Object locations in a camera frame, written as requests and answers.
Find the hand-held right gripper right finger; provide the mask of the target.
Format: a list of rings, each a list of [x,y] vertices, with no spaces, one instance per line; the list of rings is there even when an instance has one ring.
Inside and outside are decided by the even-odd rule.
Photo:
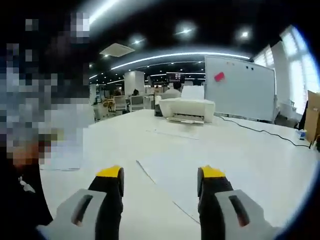
[[[198,168],[197,196],[202,240],[273,240],[279,231],[265,220],[263,208],[234,190],[217,168]]]

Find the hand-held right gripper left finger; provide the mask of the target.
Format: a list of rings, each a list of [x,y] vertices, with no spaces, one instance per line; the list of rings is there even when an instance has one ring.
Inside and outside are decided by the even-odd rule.
[[[123,212],[124,169],[98,172],[87,189],[62,202],[56,217],[36,230],[45,240],[117,240]]]

